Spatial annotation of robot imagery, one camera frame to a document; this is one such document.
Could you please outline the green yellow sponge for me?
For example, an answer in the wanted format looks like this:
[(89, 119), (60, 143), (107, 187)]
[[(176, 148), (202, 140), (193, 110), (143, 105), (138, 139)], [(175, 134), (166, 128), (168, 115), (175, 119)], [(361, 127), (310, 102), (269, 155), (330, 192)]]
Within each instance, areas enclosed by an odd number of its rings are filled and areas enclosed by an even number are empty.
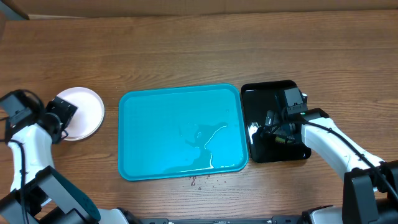
[(295, 142), (295, 139), (283, 136), (276, 136), (275, 141), (283, 144), (293, 144)]

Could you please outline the white plate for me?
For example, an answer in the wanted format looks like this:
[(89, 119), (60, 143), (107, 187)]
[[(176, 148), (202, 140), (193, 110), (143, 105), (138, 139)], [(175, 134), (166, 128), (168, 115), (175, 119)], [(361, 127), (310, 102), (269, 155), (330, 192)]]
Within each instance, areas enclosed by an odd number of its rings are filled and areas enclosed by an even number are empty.
[(101, 97), (85, 87), (66, 89), (57, 95), (77, 107), (70, 124), (65, 129), (66, 141), (79, 141), (94, 134), (104, 120), (105, 107)]

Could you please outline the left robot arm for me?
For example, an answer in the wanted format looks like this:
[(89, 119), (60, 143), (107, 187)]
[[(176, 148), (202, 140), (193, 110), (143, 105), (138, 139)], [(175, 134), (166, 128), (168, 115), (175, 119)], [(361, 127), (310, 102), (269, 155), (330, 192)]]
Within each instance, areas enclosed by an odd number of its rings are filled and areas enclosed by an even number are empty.
[(12, 91), (1, 98), (7, 113), (2, 142), (11, 148), (14, 179), (1, 199), (9, 223), (135, 223), (121, 208), (98, 209), (93, 201), (54, 168), (51, 147), (63, 140), (75, 105), (55, 97), (44, 105), (37, 95)]

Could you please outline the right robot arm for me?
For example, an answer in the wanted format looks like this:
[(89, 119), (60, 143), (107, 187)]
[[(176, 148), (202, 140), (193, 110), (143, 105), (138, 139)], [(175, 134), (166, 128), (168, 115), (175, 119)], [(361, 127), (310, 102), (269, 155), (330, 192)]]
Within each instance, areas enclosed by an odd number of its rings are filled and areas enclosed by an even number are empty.
[(294, 114), (269, 110), (261, 137), (279, 136), (314, 150), (343, 180), (342, 206), (307, 210), (303, 223), (397, 223), (396, 161), (363, 149), (320, 108)]

